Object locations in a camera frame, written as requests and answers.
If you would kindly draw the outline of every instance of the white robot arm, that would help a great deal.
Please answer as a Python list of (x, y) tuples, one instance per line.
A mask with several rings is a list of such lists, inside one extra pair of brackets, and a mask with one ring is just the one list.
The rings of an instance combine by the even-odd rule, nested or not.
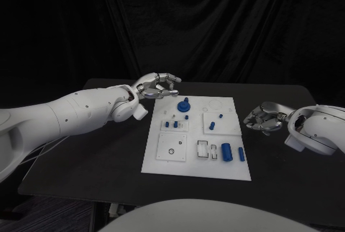
[(333, 155), (340, 148), (345, 152), (345, 108), (308, 106), (300, 110), (265, 102), (245, 119), (249, 128), (267, 135), (288, 122), (290, 137), (285, 141), (298, 151), (305, 147), (323, 155)]
[[(167, 82), (170, 90), (159, 84)], [(152, 73), (136, 84), (78, 91), (57, 101), (14, 109), (0, 109), (0, 182), (32, 150), (44, 143), (101, 128), (111, 120), (139, 120), (149, 111), (140, 99), (179, 95), (170, 74)]]

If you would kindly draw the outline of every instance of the black table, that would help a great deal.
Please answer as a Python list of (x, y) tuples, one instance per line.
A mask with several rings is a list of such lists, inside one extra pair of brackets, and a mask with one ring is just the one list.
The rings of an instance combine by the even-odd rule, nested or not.
[[(91, 79), (85, 89), (133, 84)], [(315, 105), (308, 90), (291, 85), (183, 82), (182, 95), (234, 97), (241, 120), (265, 101), (298, 109)], [(64, 198), (147, 205), (196, 198), (232, 202), (298, 221), (345, 227), (345, 155), (323, 156), (285, 145), (287, 127), (265, 136), (242, 127), (252, 181), (142, 173), (154, 100), (142, 101), (149, 115), (108, 122), (88, 134), (70, 137), (39, 157), (19, 192)]]

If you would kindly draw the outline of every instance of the blue object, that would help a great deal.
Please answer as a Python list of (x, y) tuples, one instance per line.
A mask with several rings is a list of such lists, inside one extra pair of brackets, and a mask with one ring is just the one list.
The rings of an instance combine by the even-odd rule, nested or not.
[(185, 101), (182, 101), (179, 104), (177, 104), (177, 109), (180, 112), (188, 112), (192, 108), (192, 105), (189, 103), (189, 98), (185, 99)]
[(245, 161), (246, 159), (245, 159), (245, 154), (244, 154), (244, 148), (242, 147), (239, 147), (239, 160), (241, 161)]
[(232, 148), (231, 148), (229, 143), (222, 144), (222, 153), (223, 153), (223, 160), (225, 161), (232, 161), (234, 160), (234, 154), (232, 154)]
[(215, 130), (215, 125), (216, 125), (216, 123), (212, 122), (212, 123), (211, 123), (211, 130), (212, 130), (212, 131)]

